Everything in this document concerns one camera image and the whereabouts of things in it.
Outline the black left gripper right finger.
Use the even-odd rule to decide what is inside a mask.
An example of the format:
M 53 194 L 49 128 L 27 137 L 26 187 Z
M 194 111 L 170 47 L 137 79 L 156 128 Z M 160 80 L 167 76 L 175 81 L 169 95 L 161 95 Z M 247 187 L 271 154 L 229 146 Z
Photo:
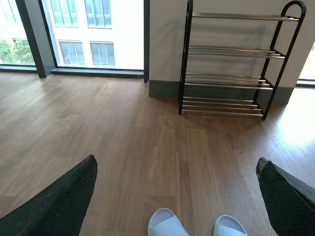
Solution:
M 256 175 L 270 224 L 279 236 L 315 234 L 315 189 L 261 157 Z

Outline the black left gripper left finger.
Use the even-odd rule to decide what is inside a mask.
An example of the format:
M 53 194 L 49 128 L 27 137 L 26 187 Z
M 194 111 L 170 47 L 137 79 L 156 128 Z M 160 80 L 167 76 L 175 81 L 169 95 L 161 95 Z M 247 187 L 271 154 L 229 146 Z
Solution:
M 86 216 L 97 176 L 89 155 L 29 201 L 0 220 L 2 236 L 77 236 Z

